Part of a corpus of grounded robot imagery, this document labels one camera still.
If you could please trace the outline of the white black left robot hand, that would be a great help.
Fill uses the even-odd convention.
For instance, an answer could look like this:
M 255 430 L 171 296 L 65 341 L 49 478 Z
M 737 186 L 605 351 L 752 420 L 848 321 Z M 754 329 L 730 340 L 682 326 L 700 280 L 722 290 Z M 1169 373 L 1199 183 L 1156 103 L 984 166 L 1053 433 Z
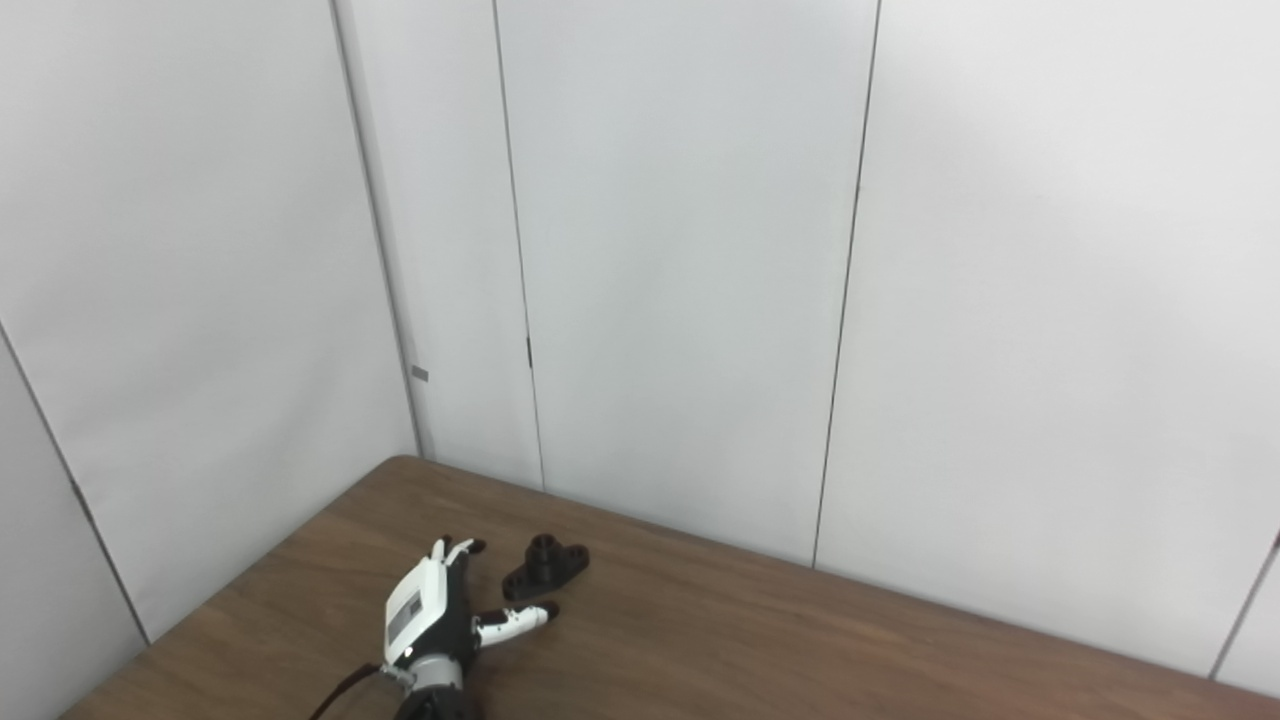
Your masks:
M 410 671 L 426 659 L 448 659 L 467 673 L 481 650 L 553 623 L 558 603 L 543 601 L 495 611 L 472 610 L 468 561 L 486 548 L 479 538 L 438 539 L 396 585 L 385 606 L 383 660 Z

